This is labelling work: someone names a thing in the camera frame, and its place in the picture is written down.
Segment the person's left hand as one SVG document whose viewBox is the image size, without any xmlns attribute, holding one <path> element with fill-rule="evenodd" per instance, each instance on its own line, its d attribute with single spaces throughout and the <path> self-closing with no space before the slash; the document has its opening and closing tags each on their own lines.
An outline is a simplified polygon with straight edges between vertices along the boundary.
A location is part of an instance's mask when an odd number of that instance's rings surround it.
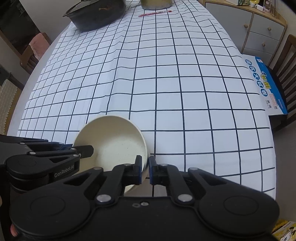
<svg viewBox="0 0 296 241">
<path fill-rule="evenodd" d="M 18 231 L 16 230 L 15 226 L 13 224 L 11 224 L 10 226 L 10 231 L 13 237 L 17 237 L 18 236 Z"/>
</svg>

